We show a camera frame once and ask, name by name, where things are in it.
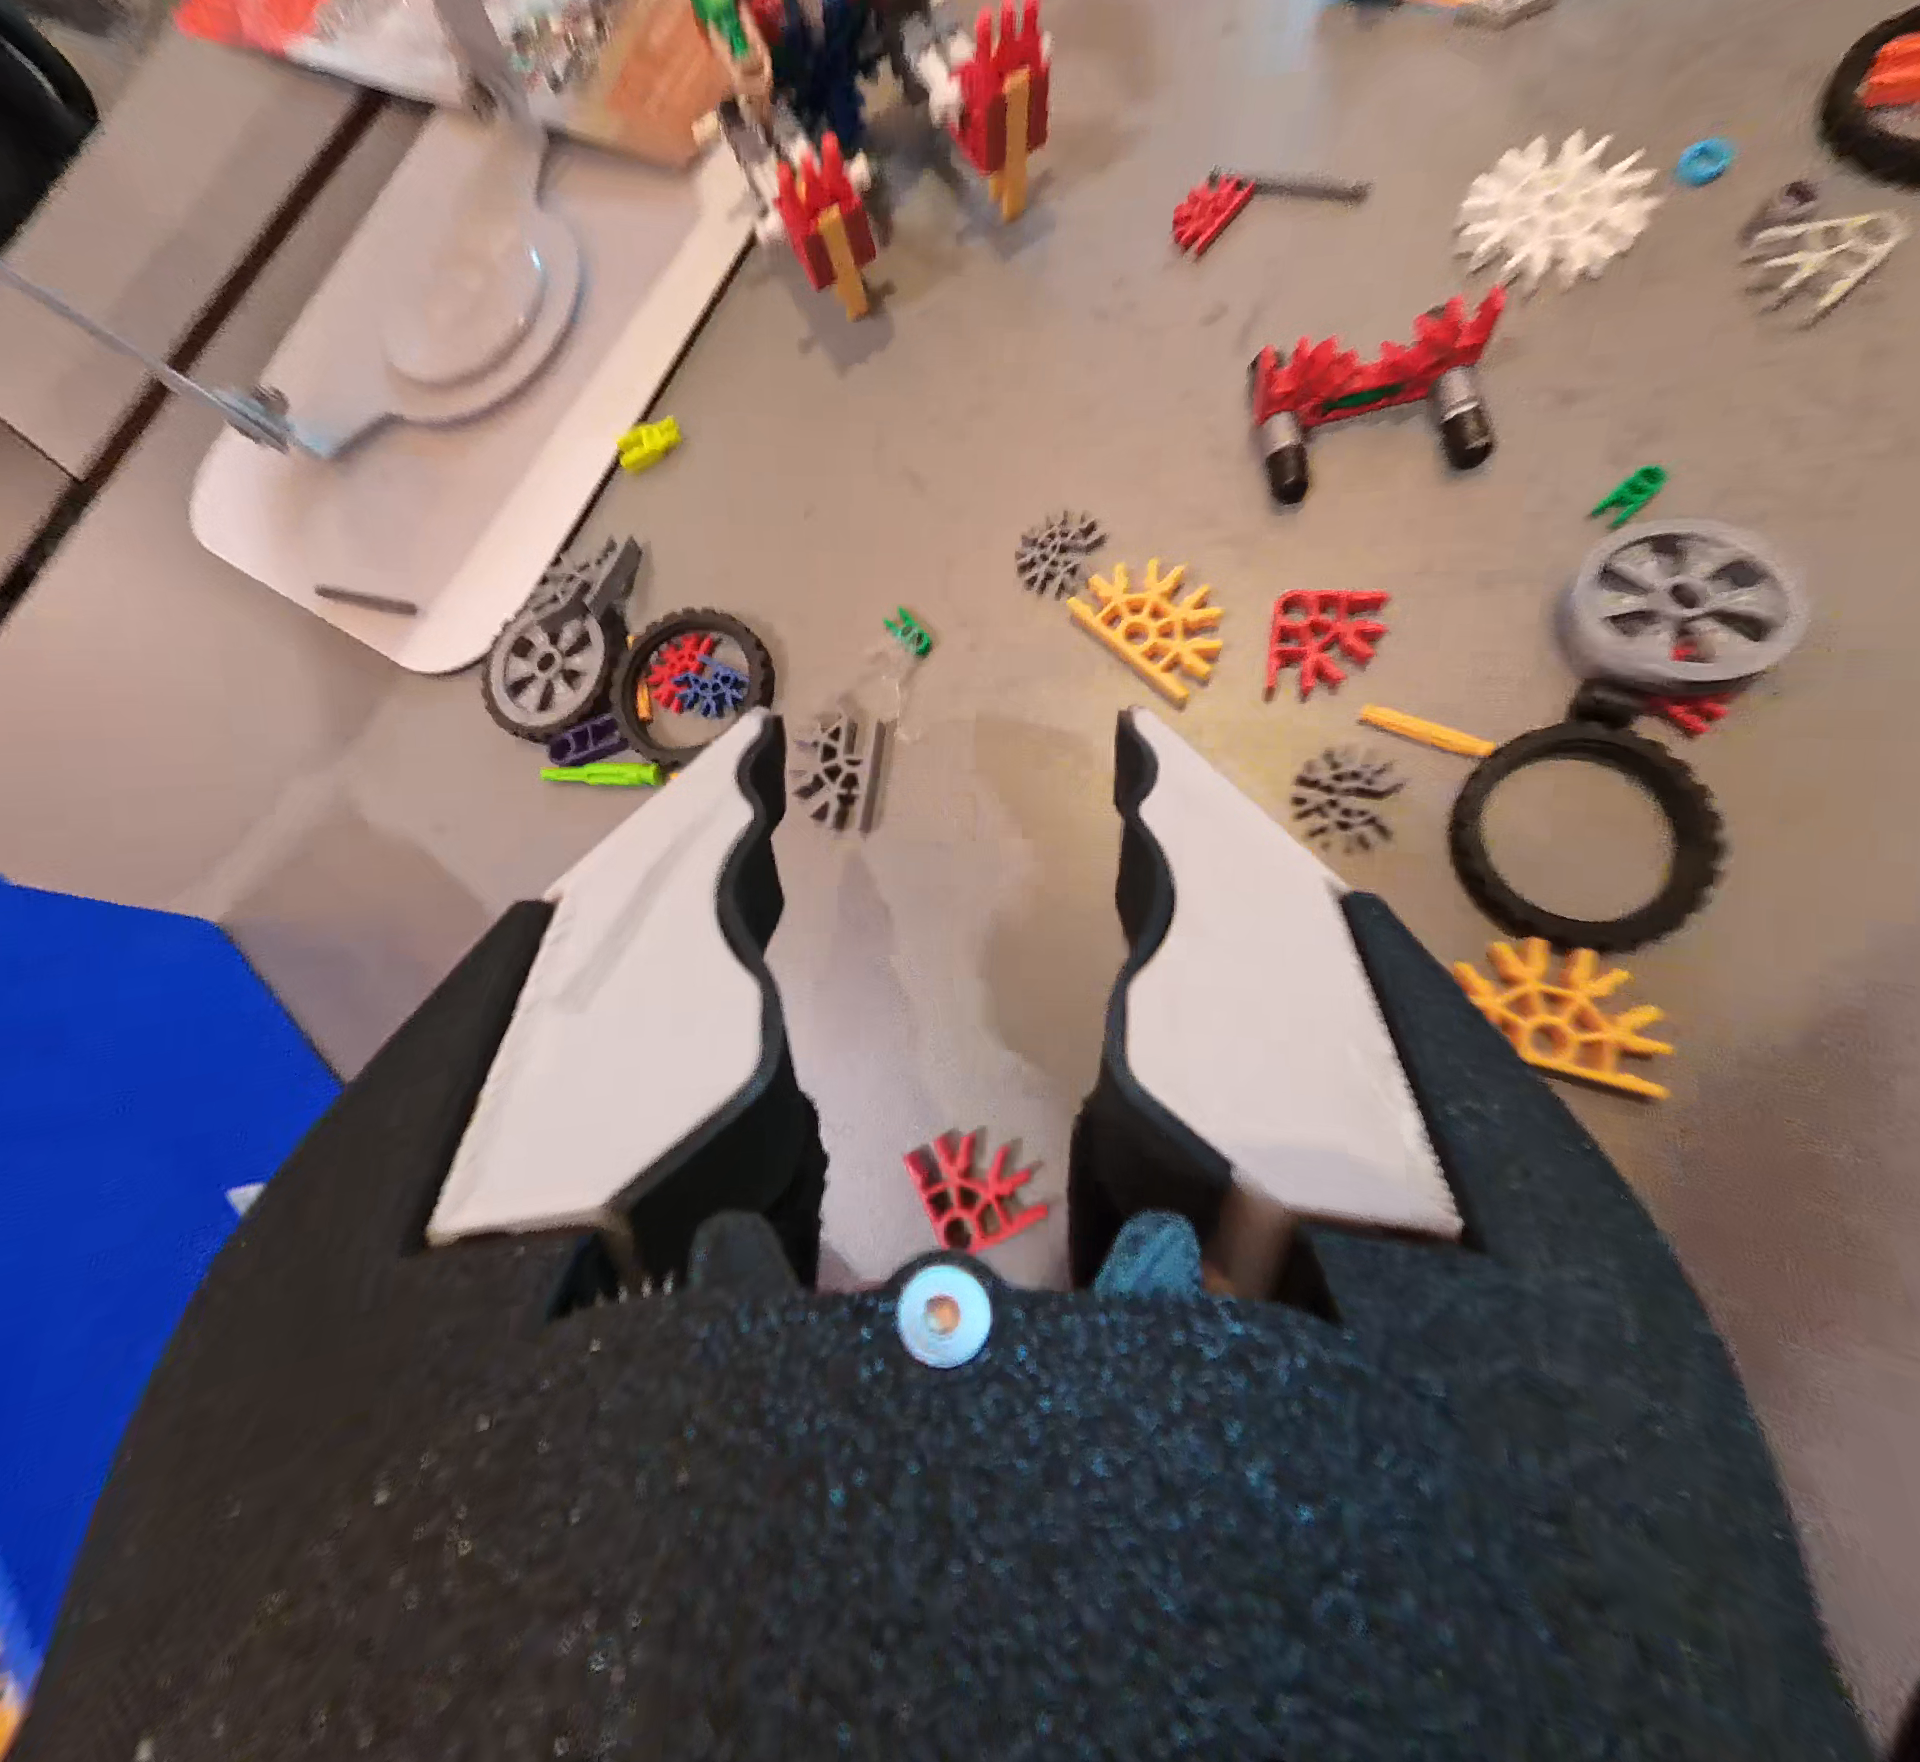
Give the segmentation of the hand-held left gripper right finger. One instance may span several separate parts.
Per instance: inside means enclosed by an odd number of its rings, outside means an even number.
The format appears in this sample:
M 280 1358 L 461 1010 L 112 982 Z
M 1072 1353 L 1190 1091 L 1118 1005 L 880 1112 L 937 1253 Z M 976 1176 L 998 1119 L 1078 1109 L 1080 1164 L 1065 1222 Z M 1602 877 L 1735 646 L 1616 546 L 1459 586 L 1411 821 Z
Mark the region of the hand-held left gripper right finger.
M 1069 1279 L 1127 1222 L 1211 1243 L 1278 1226 L 1456 1243 L 1463 1215 L 1350 928 L 1351 889 L 1133 705 L 1116 721 L 1123 955 L 1069 1139 Z

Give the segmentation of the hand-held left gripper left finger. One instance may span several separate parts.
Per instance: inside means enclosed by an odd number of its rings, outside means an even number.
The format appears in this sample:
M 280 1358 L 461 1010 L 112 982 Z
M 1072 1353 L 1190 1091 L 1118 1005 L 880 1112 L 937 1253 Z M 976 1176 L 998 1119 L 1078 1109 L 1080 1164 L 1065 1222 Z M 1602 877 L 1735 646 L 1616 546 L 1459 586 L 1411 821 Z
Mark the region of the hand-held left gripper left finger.
M 588 1231 L 614 1274 L 661 1283 L 743 1213 L 819 1285 L 830 1154 L 766 955 L 785 747 L 748 710 L 542 895 L 428 1246 Z

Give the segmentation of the red fan connector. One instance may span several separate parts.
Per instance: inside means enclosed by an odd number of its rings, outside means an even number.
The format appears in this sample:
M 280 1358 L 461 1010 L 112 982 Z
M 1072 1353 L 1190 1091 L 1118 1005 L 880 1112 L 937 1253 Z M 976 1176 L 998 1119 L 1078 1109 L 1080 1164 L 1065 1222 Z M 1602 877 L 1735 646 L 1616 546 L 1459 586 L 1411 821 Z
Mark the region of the red fan connector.
M 985 1130 L 949 1130 L 904 1156 L 937 1246 L 982 1255 L 1048 1220 L 1051 1205 L 1026 1195 L 1032 1168 L 1015 1168 L 1016 1144 L 986 1149 Z
M 1335 691 L 1353 667 L 1374 662 L 1386 635 L 1386 590 L 1289 590 L 1273 606 L 1265 638 L 1262 697 L 1270 700 L 1285 673 L 1297 677 L 1299 697 Z

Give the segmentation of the blue plastic bin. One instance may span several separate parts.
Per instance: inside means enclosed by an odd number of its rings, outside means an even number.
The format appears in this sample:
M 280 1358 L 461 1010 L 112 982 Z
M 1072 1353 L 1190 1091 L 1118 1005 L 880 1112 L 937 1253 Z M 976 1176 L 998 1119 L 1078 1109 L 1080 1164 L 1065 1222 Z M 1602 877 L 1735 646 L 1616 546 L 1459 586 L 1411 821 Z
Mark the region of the blue plastic bin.
M 217 923 L 4 881 L 6 1742 L 186 1302 L 340 1089 Z

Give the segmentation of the dark snowflake connector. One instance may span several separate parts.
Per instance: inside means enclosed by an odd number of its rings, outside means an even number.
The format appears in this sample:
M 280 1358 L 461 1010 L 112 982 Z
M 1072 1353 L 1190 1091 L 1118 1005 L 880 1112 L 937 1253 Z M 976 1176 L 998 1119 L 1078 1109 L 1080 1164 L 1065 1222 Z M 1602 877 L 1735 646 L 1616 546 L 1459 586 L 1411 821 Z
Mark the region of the dark snowflake connector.
M 1394 805 L 1404 789 L 1397 765 L 1370 749 L 1325 747 L 1294 776 L 1291 830 L 1321 853 L 1367 854 L 1394 841 Z

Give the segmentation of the dark grey connector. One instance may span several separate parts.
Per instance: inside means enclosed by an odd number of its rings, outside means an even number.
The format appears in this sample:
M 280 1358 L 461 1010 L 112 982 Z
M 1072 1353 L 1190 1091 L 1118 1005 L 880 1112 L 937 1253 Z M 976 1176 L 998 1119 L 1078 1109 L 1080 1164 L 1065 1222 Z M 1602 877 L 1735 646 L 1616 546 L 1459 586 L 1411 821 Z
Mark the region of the dark grey connector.
M 833 835 L 870 835 L 891 732 L 885 718 L 870 719 L 852 710 L 811 718 L 789 749 L 790 806 Z

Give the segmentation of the grey wheel with black tyre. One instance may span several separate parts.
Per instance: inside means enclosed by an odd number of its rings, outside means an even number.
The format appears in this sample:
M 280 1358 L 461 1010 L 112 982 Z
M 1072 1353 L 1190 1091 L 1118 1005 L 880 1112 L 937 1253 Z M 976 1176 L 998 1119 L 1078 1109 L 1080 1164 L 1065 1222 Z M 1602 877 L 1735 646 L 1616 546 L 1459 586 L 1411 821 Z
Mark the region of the grey wheel with black tyre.
M 548 615 L 518 617 L 483 662 L 488 716 L 518 742 L 552 742 L 610 710 L 626 646 L 622 611 L 596 611 L 579 597 Z

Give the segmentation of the grey fan connector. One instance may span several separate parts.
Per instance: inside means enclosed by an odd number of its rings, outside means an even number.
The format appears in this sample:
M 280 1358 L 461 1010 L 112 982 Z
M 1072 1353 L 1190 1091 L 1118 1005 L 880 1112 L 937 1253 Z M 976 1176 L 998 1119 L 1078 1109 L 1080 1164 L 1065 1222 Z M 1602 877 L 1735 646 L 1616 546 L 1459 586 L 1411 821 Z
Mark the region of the grey fan connector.
M 631 595 L 643 559 L 638 539 L 607 539 L 598 554 L 557 559 L 541 575 L 520 609 L 520 619 L 541 624 L 567 617 L 602 619 L 619 612 Z

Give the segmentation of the grey wheel hub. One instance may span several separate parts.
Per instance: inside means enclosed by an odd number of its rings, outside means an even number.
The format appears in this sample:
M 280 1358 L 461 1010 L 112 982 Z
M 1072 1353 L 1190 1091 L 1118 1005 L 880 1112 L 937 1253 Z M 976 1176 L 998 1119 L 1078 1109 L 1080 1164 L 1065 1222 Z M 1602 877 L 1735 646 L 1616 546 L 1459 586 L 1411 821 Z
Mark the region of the grey wheel hub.
M 1806 638 L 1811 597 L 1758 535 L 1701 517 L 1631 524 L 1580 561 L 1560 635 L 1589 679 L 1644 694 L 1722 694 Z

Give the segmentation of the small grey snowflake connector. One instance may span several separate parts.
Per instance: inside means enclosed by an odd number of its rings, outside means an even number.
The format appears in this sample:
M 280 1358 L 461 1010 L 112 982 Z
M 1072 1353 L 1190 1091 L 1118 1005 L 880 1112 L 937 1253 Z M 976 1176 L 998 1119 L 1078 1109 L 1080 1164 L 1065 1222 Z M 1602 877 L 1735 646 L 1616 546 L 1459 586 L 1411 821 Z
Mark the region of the small grey snowflake connector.
M 1016 544 L 1021 588 L 1048 601 L 1065 601 L 1082 592 L 1090 562 L 1108 540 L 1105 529 L 1090 512 L 1065 509 L 1025 530 Z

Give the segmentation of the red assembly with black wheels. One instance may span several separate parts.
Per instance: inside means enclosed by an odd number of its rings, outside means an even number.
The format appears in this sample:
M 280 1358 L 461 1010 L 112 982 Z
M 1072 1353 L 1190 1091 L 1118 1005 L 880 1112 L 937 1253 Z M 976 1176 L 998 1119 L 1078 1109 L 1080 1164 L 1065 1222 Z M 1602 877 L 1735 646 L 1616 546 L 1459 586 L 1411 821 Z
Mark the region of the red assembly with black wheels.
M 1374 356 L 1335 336 L 1301 336 L 1291 350 L 1262 345 L 1249 362 L 1247 392 L 1270 500 L 1278 508 L 1307 500 L 1315 433 L 1397 407 L 1429 412 L 1453 471 L 1487 464 L 1499 439 L 1477 369 L 1505 307 L 1505 286 L 1477 304 L 1459 295 L 1424 310 L 1411 340 L 1384 340 Z

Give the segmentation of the multicolour toy model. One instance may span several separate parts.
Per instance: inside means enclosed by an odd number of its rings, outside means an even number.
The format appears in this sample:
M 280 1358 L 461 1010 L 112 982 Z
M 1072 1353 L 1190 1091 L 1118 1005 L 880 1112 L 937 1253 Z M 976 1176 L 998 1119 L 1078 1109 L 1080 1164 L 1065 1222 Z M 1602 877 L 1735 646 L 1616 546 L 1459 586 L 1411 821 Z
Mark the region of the multicolour toy model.
M 756 201 L 756 238 L 789 243 L 850 318 L 878 260 L 865 89 L 891 74 L 945 131 L 1004 222 L 1051 135 L 1053 43 L 1041 0 L 1002 0 L 962 30 L 946 0 L 688 0 L 728 70 L 702 139 L 720 135 Z

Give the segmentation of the white snowflake connector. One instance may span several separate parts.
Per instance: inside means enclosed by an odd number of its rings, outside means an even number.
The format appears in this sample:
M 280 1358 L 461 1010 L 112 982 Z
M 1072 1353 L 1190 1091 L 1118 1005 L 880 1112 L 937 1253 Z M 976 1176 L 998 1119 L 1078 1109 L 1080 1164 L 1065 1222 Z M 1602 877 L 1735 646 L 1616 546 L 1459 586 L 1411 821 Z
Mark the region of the white snowflake connector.
M 1600 277 L 1646 231 L 1662 195 L 1639 151 L 1576 131 L 1558 147 L 1536 136 L 1475 177 L 1453 222 L 1453 252 L 1472 273 L 1524 295 Z

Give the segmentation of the beige connector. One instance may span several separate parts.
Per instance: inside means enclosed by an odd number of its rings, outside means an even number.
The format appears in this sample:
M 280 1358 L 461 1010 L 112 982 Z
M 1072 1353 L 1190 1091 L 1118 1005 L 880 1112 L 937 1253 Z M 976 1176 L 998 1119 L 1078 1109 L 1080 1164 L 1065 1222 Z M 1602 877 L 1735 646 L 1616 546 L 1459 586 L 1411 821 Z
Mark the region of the beige connector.
M 1913 224 L 1895 212 L 1773 222 L 1747 243 L 1745 292 L 1764 310 L 1794 308 L 1811 327 L 1875 277 L 1911 234 Z

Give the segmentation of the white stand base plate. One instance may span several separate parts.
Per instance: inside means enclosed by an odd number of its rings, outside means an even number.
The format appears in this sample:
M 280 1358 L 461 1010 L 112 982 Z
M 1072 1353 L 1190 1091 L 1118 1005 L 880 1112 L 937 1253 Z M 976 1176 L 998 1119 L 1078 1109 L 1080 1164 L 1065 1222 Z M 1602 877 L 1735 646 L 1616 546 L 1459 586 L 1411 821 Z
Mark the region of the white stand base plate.
M 585 142 L 537 121 L 513 77 L 470 107 L 419 104 L 417 141 L 254 383 L 285 445 L 223 432 L 190 521 L 400 667 L 449 673 L 583 519 L 750 218 L 718 145 L 657 165 Z M 419 617 L 319 601 L 319 583 Z

